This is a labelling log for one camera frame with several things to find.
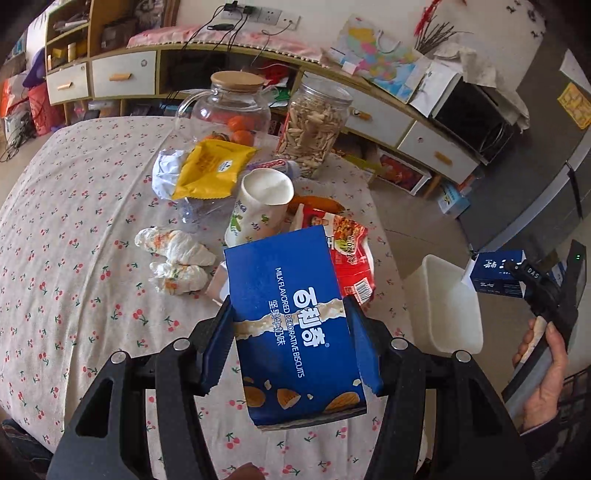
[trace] refrigerator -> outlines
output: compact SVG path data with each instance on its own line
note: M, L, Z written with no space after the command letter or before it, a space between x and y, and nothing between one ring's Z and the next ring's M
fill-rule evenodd
M517 89L531 126L485 167L485 178L468 197L470 207L458 218L474 251L523 249L536 261L562 243L580 222L568 165L583 216L591 211L591 130L580 129L558 102L571 82L560 71L566 51L548 30Z

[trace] crumpled paper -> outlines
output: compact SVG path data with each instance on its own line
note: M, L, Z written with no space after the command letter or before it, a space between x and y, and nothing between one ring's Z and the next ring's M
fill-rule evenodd
M207 283L207 273L197 265L152 262L150 270L155 277L149 278L148 281L157 291L168 295L201 290Z
M135 245L151 254L162 255L181 265L213 265L216 256L190 233L171 228L152 227L140 230Z
M137 233L134 243L150 253L167 257L165 263L150 264L155 276L148 281L157 291L168 295L201 290L208 280L201 266L216 261L216 256L193 235L181 230L144 228Z

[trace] blue box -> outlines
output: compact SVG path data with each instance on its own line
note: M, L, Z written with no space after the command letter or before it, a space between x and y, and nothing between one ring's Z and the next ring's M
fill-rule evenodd
M521 263L525 260L525 253L523 250L499 250L479 254L470 274L472 284L476 291L482 293L522 299L525 293L525 284L515 280L505 270L505 260Z
M441 184L441 190L437 203L443 213L458 218L470 206L470 200L462 196L454 184L444 181Z
M322 226L225 251L248 413L262 430L366 413Z

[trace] yellow snack package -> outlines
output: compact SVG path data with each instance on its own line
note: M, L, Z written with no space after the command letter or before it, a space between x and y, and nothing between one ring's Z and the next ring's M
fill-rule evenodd
M229 197L238 180L238 174L255 152L254 147L224 140L201 140L181 169L173 200L183 197Z

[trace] paper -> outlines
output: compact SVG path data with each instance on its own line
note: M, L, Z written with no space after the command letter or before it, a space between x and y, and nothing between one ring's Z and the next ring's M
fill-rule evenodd
M358 75L404 103L412 97L430 62L414 48L354 15L327 54L340 65L357 65Z
M585 73L580 67L579 62L576 58L574 58L573 52L570 50L567 50L564 54L564 60L560 66L560 71L581 88L584 88L589 93L591 93L591 83L589 83L589 80L585 76Z
M591 103L574 83L568 84L558 101L581 130L591 125Z
M447 86L459 76L453 69L432 61L410 104L429 117Z

